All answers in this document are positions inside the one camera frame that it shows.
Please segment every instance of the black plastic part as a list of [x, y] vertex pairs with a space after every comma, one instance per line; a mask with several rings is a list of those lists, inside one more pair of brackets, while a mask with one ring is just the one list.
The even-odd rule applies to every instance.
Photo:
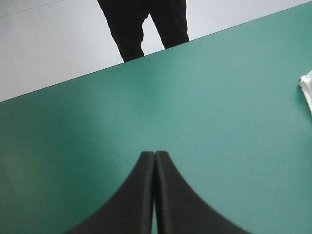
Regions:
[[142, 152], [112, 198], [67, 234], [150, 234], [154, 165], [154, 152]]
[[207, 205], [187, 184], [167, 152], [156, 160], [156, 214], [159, 234], [247, 234]]

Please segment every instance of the person's leg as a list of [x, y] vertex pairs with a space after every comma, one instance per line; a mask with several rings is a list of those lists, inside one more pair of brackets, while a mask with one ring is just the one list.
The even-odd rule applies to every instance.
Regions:
[[186, 0], [149, 0], [149, 11], [165, 49], [189, 41]]
[[148, 10], [142, 0], [98, 0], [125, 62], [144, 56], [143, 21]]

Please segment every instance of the black pants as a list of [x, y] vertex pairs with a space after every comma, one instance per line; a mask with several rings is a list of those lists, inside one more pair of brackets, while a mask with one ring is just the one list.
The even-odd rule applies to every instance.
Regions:
[[186, 0], [98, 0], [123, 60], [144, 56], [142, 24], [150, 14], [165, 49], [189, 41]]

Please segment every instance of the white floor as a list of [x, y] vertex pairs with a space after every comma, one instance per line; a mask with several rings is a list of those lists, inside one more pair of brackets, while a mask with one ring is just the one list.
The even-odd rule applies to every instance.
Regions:
[[[309, 0], [188, 0], [196, 39]], [[150, 18], [143, 51], [162, 50]], [[122, 63], [97, 0], [0, 0], [0, 101]]]

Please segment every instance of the white paper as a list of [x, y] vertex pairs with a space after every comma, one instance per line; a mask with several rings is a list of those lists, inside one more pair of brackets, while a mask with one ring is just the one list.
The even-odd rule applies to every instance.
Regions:
[[300, 86], [312, 114], [312, 71], [310, 71], [306, 76], [301, 77]]

